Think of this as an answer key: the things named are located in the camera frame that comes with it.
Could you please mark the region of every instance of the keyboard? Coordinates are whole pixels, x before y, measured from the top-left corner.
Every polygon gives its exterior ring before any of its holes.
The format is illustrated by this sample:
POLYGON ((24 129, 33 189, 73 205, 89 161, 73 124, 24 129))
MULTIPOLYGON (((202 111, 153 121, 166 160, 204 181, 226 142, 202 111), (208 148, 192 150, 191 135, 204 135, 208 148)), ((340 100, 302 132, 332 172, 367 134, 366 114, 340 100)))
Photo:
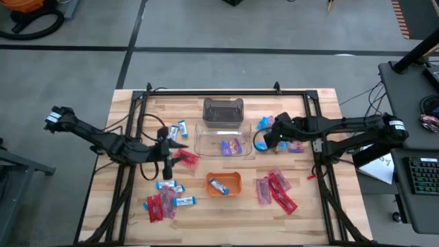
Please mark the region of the keyboard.
POLYGON ((439 163, 435 158, 405 158, 412 193, 439 196, 439 163))

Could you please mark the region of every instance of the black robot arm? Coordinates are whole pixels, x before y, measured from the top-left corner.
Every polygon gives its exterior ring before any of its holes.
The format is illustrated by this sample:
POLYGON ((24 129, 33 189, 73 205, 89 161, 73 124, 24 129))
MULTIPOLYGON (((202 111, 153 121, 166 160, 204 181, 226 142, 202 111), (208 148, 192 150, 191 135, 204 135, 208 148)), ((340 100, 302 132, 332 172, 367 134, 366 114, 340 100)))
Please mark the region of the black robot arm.
POLYGON ((271 131, 264 135, 268 147, 276 147, 280 141, 312 141, 314 152, 321 152, 321 164, 336 163, 347 149, 372 145, 354 155, 357 166, 387 154, 401 146, 408 138, 404 123, 389 114, 370 117, 327 119, 325 117, 295 117, 287 113, 275 118, 271 131), (326 141, 328 134, 362 132, 342 141, 326 141))
POLYGON ((52 112, 45 120, 45 130, 50 132, 71 132, 92 143, 92 151, 101 154, 105 151, 110 159, 118 164, 136 165, 138 163, 163 161, 163 179, 172 178, 172 167, 179 159, 169 159, 171 148, 187 148, 186 145, 168 139, 169 130, 162 127, 157 131, 157 142, 146 146, 132 137, 122 134, 105 132, 79 120, 71 108, 52 108, 52 112))

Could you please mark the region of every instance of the gray floor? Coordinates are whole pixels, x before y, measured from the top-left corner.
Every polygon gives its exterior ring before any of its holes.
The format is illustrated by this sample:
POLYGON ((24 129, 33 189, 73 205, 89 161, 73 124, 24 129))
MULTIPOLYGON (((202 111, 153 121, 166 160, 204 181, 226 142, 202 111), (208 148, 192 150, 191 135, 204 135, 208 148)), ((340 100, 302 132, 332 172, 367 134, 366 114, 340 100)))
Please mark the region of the gray floor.
MULTIPOLYGON (((82 0, 76 18, 52 36, 0 44, 128 46, 141 0, 82 0)), ((245 0, 232 8, 220 0, 149 0, 136 46, 232 47, 408 51, 390 0, 245 0)), ((0 28, 10 28, 0 8, 0 28)), ((49 22, 33 24, 31 30, 49 22)), ((0 137, 11 152, 57 167, 35 176, 11 242, 31 246, 71 244, 78 227, 95 155, 72 134, 50 134, 44 119, 53 105, 103 126, 125 52, 0 50, 0 137)), ((382 56, 310 56, 134 52, 125 89, 147 82, 168 88, 336 88, 339 101, 373 87, 382 56)), ((363 115, 367 95, 341 106, 363 115)), ((388 102, 382 110, 390 111, 388 102)), ((364 195, 374 239, 385 244, 437 246, 438 236, 418 235, 390 218, 391 196, 364 195)))

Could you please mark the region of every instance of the wooden tabletop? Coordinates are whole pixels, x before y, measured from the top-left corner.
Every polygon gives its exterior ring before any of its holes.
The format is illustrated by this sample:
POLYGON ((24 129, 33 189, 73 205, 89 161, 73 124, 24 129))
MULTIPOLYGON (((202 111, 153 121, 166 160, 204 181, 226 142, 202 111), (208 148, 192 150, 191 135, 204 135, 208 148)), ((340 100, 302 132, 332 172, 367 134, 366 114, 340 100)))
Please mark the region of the wooden tabletop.
MULTIPOLYGON (((115 123, 128 114, 132 91, 118 90, 112 99, 107 125, 115 123)), ((322 114, 330 119, 341 118, 335 89, 318 89, 322 114)), ((235 99, 236 97, 212 97, 213 99, 235 99)), ((290 117, 305 116, 302 97, 299 96, 242 96, 245 104, 245 119, 252 126, 264 116, 276 116, 282 112, 290 117)), ((189 137, 178 135, 177 142, 194 149, 195 125, 202 121, 204 97, 201 96, 160 96, 149 97, 147 113, 159 116, 167 126, 177 125, 185 120, 189 137)), ((155 136, 161 125, 157 120, 145 118, 143 131, 155 136)), ((330 136, 331 139, 346 138, 343 134, 330 136)), ((143 138, 144 143, 151 143, 143 138)), ((177 164, 174 178, 185 186, 183 197, 195 196, 197 204, 180 207, 174 220, 164 219, 151 224, 142 204, 148 196, 158 193, 155 184, 146 181, 137 168, 134 191, 130 205, 130 219, 126 232, 126 244, 327 244, 322 204, 317 180, 307 180, 314 164, 311 144, 303 143, 302 154, 260 154, 254 150, 245 160, 200 159, 197 170, 177 164), (279 168, 292 185, 287 194, 298 205, 292 215, 286 215, 275 201, 261 206, 256 193, 256 179, 263 178, 271 169, 279 168), (236 197, 210 197, 206 192, 205 178, 209 172, 239 172, 242 191, 236 197)), ((109 162, 108 157, 98 159, 97 168, 109 162)), ((154 175, 151 163, 143 164, 146 176, 154 175)), ((346 163, 334 165, 342 207, 354 225, 368 238, 372 238, 363 198, 359 189, 355 168, 346 163)), ((107 214, 115 187, 117 165, 100 170, 93 179, 90 197, 84 216, 80 240, 85 240, 99 226, 107 214)), ((117 217, 120 220, 121 210, 117 217)), ((334 231, 338 236, 335 214, 332 211, 334 231)), ((115 235, 119 232, 116 224, 115 235)))

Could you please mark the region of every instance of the orange container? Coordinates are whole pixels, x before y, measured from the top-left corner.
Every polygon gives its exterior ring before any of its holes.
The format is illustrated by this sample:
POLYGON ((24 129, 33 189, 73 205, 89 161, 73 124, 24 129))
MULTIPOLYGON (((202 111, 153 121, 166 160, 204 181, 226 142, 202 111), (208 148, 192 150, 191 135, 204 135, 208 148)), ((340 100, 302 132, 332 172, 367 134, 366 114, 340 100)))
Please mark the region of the orange container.
POLYGON ((28 13, 41 8, 44 0, 1 0, 0 3, 10 10, 28 13))
POLYGON ((213 173, 209 172, 206 175, 206 190, 210 196, 225 196, 215 189, 210 180, 216 179, 229 189, 226 196, 238 196, 241 193, 241 175, 237 172, 232 173, 213 173))

